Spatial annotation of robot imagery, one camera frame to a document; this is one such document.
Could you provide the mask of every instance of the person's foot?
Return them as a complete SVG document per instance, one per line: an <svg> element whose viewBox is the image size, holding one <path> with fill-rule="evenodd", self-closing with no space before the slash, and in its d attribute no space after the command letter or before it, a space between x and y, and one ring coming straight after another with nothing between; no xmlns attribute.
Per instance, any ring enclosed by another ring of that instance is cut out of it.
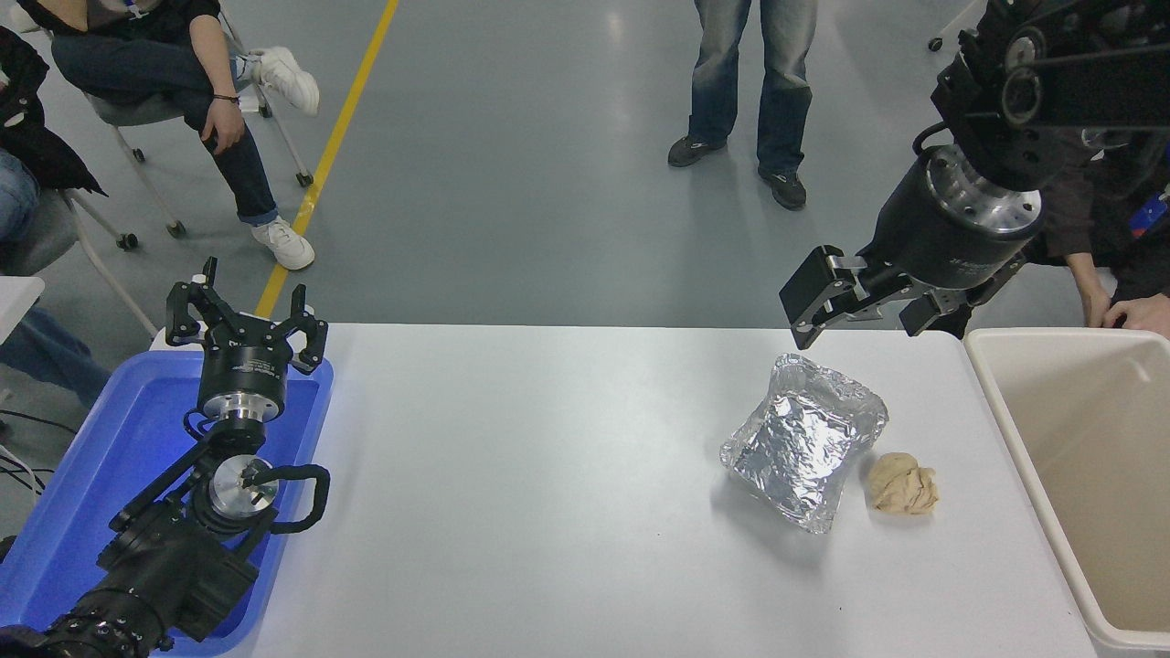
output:
<svg viewBox="0 0 1170 658"><path fill-rule="evenodd" d="M714 153L727 145L727 142L720 142L718 144L695 142L688 135L675 142L674 146L670 146L670 152L667 153L666 162L670 166L690 166L703 159L703 156L707 153Z"/></svg>
<svg viewBox="0 0 1170 658"><path fill-rule="evenodd" d="M278 217L263 226L253 226L252 237L271 249L276 262L287 269L304 269L317 258L312 245L297 235L289 222Z"/></svg>
<svg viewBox="0 0 1170 658"><path fill-rule="evenodd" d="M317 116L317 105L321 103L317 81L309 71L301 69L288 48L275 46L248 54L256 57L250 71L253 82L276 89L294 108L311 117Z"/></svg>
<svg viewBox="0 0 1170 658"><path fill-rule="evenodd" d="M800 183L800 177L797 176L797 172L768 173L762 169L757 170L757 172L764 179L764 183L772 189L772 198L776 199L776 203L785 208L798 211L808 200L808 193L805 192L804 184Z"/></svg>

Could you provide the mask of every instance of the hand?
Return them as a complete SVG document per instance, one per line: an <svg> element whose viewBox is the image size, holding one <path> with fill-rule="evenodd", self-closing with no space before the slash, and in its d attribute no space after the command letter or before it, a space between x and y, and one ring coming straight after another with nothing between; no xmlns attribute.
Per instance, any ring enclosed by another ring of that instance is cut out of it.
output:
<svg viewBox="0 0 1170 658"><path fill-rule="evenodd" d="M232 101L214 98L207 108L207 123L199 138L207 142L214 135L215 151L212 155L218 156L234 146L243 137L243 112L240 107Z"/></svg>
<svg viewBox="0 0 1170 658"><path fill-rule="evenodd" d="M1113 327L1121 316L1126 316L1122 329L1145 329L1170 338L1170 297L1161 293L1113 304L1104 314L1104 325Z"/></svg>
<svg viewBox="0 0 1170 658"><path fill-rule="evenodd" d="M1085 311L1085 325L1090 328L1109 327L1104 321L1109 310L1109 293L1103 287L1090 287L1081 290L1081 310Z"/></svg>

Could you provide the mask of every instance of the blue tray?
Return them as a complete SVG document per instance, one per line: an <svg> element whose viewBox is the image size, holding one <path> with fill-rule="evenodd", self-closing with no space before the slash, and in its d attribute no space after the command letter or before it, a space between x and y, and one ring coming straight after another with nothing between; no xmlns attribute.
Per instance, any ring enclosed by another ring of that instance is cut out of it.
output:
<svg viewBox="0 0 1170 658"><path fill-rule="evenodd" d="M43 631L105 576L96 561L113 539L110 519L193 445L183 414L195 406L201 366L201 352L154 351L113 373L0 563L0 626ZM332 382L328 361L310 376L289 370L284 413L266 425L260 457L274 466L311 460ZM302 488L281 486L275 502L281 520L294 520ZM197 643L176 630L167 656L219 656L238 645L268 603L287 537L269 535L253 551L260 577L207 639Z"/></svg>

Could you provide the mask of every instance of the white bin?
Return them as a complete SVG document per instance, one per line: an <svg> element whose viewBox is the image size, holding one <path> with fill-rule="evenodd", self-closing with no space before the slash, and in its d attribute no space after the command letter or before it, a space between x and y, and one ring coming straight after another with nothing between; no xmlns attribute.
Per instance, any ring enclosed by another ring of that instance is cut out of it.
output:
<svg viewBox="0 0 1170 658"><path fill-rule="evenodd" d="M1086 626L1170 650L1170 341L980 329L964 343Z"/></svg>

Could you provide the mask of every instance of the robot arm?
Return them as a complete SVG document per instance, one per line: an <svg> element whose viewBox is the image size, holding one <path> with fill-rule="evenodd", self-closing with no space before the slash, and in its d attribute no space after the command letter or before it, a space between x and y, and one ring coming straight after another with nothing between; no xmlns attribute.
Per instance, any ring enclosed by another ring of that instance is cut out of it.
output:
<svg viewBox="0 0 1170 658"><path fill-rule="evenodd" d="M214 279L215 259L208 259L201 275L174 285L166 328L167 343L204 347L192 413L201 411L211 429L202 433L184 419L195 445L110 521L117 535L97 558L106 576L43 633L0 629L0 657L144 658L171 647L172 628L202 640L259 576L248 556L261 540L307 530L322 518L328 471L273 467L255 452L264 423L284 410L288 365L316 369L328 325L304 304L304 286L294 293L289 320L276 324L232 310L212 288ZM294 357L287 338L298 330L307 347ZM280 480L314 480L304 519L276 521Z"/></svg>
<svg viewBox="0 0 1170 658"><path fill-rule="evenodd" d="M869 245L854 258L817 247L780 290L797 345L893 301L913 300L900 317L917 335L990 300L1041 228L1059 129L1170 124L1168 14L1157 0L990 0L931 94L955 143L920 150L920 136Z"/></svg>

